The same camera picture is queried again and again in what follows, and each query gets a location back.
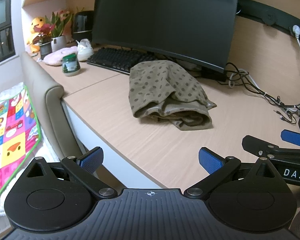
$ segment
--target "white flower pot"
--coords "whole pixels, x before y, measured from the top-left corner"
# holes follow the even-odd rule
[[[59,49],[63,49],[66,47],[66,45],[67,45],[67,40],[65,36],[52,38],[51,41],[52,52],[55,52]]]

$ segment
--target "potted plant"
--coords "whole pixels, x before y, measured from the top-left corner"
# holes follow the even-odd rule
[[[52,53],[51,35],[52,31],[55,29],[55,25],[45,23],[44,25],[42,25],[42,27],[38,27],[38,25],[36,25],[33,29],[35,32],[39,33],[39,35],[33,39],[32,43],[39,44],[40,55],[41,59],[43,60],[45,56]]]
[[[47,16],[45,17],[46,23],[55,24],[56,26],[51,32],[51,46],[53,52],[66,47],[66,37],[62,34],[66,24],[71,20],[71,18],[72,13],[69,11],[59,11],[56,14],[53,12],[50,20],[47,18]]]

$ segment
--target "crosshair symbol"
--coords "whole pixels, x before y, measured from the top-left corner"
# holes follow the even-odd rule
[[[145,194],[147,194],[148,196],[152,197],[154,194],[157,194],[157,193],[154,193],[153,191],[149,191],[149,192],[147,192]]]

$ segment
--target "gray ribbed panel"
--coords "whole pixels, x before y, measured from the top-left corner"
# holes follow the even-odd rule
[[[297,240],[286,230],[250,234],[217,221],[204,202],[183,197],[176,189],[125,189],[101,200],[82,223],[63,232],[33,234],[20,229],[13,240]]]

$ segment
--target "pink plush pillow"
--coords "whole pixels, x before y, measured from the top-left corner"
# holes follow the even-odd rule
[[[70,55],[72,53],[78,54],[77,46],[59,49],[59,50],[45,56],[43,59],[43,62],[45,64],[51,65],[51,66],[60,66],[60,65],[62,65],[62,58],[64,56]]]

